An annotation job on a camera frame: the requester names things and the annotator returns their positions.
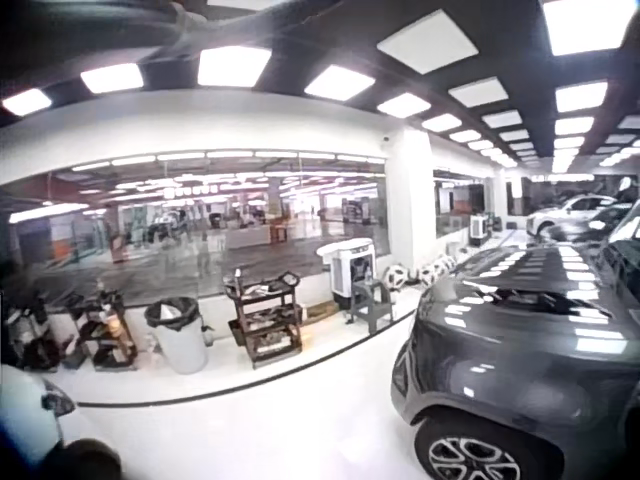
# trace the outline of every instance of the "car wheel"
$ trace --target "car wheel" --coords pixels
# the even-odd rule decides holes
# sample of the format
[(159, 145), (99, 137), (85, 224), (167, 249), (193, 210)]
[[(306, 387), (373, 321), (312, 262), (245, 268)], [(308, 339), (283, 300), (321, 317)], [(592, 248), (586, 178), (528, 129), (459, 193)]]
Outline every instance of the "car wheel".
[(551, 222), (545, 222), (545, 223), (543, 223), (542, 225), (540, 225), (540, 226), (538, 227), (537, 237), (538, 237), (538, 238), (541, 238), (541, 236), (542, 236), (542, 232), (544, 232), (544, 231), (545, 231), (547, 228), (549, 228), (549, 227), (553, 227), (553, 223), (551, 223)]
[(561, 473), (542, 440), (463, 412), (428, 416), (415, 450), (434, 480), (557, 480)]

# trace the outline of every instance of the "alloy rim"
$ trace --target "alloy rim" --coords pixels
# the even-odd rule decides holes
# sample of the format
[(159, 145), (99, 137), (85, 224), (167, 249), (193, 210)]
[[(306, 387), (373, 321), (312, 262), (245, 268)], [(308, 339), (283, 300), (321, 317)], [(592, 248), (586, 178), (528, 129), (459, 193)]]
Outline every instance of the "alloy rim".
[(437, 440), (429, 448), (429, 463), (444, 480), (520, 480), (511, 455), (474, 438)]

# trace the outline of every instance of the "gray floor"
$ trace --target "gray floor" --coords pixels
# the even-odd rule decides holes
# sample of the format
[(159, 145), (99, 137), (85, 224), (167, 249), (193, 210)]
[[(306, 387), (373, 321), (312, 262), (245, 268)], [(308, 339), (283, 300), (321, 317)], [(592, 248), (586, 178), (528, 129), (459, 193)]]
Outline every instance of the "gray floor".
[(210, 248), (203, 258), (197, 242), (182, 242), (172, 251), (157, 247), (129, 248), (129, 260), (113, 264), (110, 252), (92, 255), (64, 268), (30, 272), (30, 283), (46, 292), (53, 306), (74, 291), (90, 295), (100, 278), (109, 289), (123, 293), (127, 305), (144, 305), (166, 296), (202, 297), (222, 293), (223, 276), (242, 269), (246, 281), (273, 278), (286, 270), (302, 277), (322, 272), (316, 249), (328, 243), (355, 237), (374, 240), (378, 256), (389, 253), (386, 229), (378, 225), (355, 225), (301, 220), (289, 229), (289, 242), (242, 249)]

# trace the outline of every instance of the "white vehicle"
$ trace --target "white vehicle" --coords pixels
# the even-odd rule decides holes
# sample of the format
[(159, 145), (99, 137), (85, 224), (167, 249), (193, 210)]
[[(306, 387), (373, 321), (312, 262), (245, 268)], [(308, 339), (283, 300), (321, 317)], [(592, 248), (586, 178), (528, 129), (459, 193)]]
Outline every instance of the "white vehicle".
[(576, 224), (590, 220), (601, 209), (616, 200), (604, 195), (578, 195), (570, 198), (561, 207), (543, 208), (527, 218), (527, 233), (540, 236), (547, 228), (554, 225)]
[(2, 365), (0, 428), (41, 478), (118, 480), (120, 458), (76, 404), (47, 380)]

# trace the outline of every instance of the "car showroom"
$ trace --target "car showroom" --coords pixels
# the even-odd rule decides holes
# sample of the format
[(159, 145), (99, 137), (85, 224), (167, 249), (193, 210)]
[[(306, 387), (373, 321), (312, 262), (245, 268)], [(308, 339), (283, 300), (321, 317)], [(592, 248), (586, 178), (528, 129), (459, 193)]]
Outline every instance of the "car showroom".
[(636, 0), (7, 7), (25, 478), (635, 478)]

